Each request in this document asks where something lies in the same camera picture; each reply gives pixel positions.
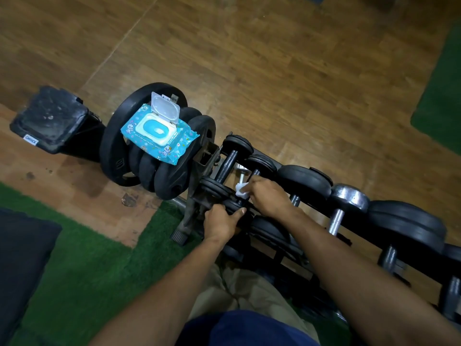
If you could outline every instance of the finger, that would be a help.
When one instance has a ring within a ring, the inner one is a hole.
[[[245,215],[245,212],[247,211],[247,208],[241,208],[235,211],[232,215],[231,218],[234,221],[235,224],[237,224],[238,220]]]

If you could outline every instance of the green mat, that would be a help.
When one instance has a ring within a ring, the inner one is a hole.
[[[450,31],[411,124],[461,154],[461,22]]]
[[[0,207],[59,223],[63,230],[12,346],[85,345],[136,295],[172,269],[198,243],[179,247],[170,234],[181,214],[163,202],[130,249],[0,183]],[[348,345],[330,320],[310,320],[323,346]]]

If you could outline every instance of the wipes lid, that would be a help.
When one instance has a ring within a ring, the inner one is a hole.
[[[165,95],[152,93],[151,98],[152,112],[158,114],[162,119],[177,124],[179,121],[179,106]]]

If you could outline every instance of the leg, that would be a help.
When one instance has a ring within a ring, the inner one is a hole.
[[[238,299],[241,309],[251,309],[295,327],[319,342],[314,326],[302,320],[267,280],[246,269],[226,268],[223,280],[230,293]]]
[[[204,314],[230,311],[238,308],[237,300],[226,291],[219,267],[215,264],[206,277],[202,292],[189,314],[188,321]]]

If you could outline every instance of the weight plate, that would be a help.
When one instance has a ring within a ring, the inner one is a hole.
[[[214,141],[216,123],[212,117],[201,115],[194,117],[188,123],[199,137],[187,147],[176,165],[161,163],[154,178],[155,193],[160,199],[171,200],[179,196],[189,186],[189,176],[192,159],[207,140]]]
[[[310,167],[309,170],[315,171],[316,173],[322,175],[330,184],[331,187],[333,187],[333,180],[328,176],[327,174],[321,172],[320,170],[317,170],[316,168]]]
[[[328,179],[317,171],[298,165],[285,165],[279,168],[277,183],[285,192],[296,194],[303,203],[314,207],[325,202],[331,194]]]
[[[274,179],[277,172],[271,158],[265,155],[251,154],[242,162],[242,165],[251,171],[258,169],[260,176],[265,179]]]
[[[134,143],[130,143],[128,146],[128,164],[130,170],[135,176],[139,176],[139,163],[144,155],[144,151]]]
[[[441,253],[446,228],[437,217],[404,202],[378,200],[370,202],[367,217],[384,242],[399,250],[418,255],[424,246]]]
[[[237,162],[239,164],[255,151],[246,138],[239,135],[228,135],[223,141],[222,152],[228,155],[233,150],[238,151]]]
[[[161,163],[160,160],[147,153],[144,153],[141,157],[141,161],[139,162],[139,180],[144,189],[149,192],[155,192],[154,178]]]
[[[192,107],[184,107],[179,110],[179,118],[186,124],[194,117],[199,116],[201,116],[200,111]]]
[[[228,198],[234,191],[218,181],[213,180],[211,177],[204,176],[200,179],[202,189],[218,199]]]
[[[366,213],[370,205],[370,199],[360,192],[360,189],[342,183],[337,183],[331,188],[329,201],[335,209],[345,212]]]
[[[442,257],[444,258],[447,271],[451,275],[454,275],[458,278],[461,278],[461,247],[445,244],[442,252]]]
[[[292,255],[303,255],[303,250],[293,236],[274,219],[256,215],[250,227],[250,234],[257,234],[259,237],[269,240],[275,246],[284,248]]]
[[[436,233],[444,239],[447,234],[447,228],[438,217],[412,204],[397,200],[374,200],[370,202],[368,211],[408,219],[411,222],[420,224],[422,227]]]
[[[102,172],[120,186],[130,187],[140,183],[138,177],[124,176],[130,172],[130,166],[128,146],[120,129],[144,103],[150,101],[152,92],[164,94],[167,97],[174,94],[178,97],[177,104],[181,108],[187,106],[186,97],[181,90],[163,82],[156,82],[136,90],[117,108],[104,130],[99,155]]]

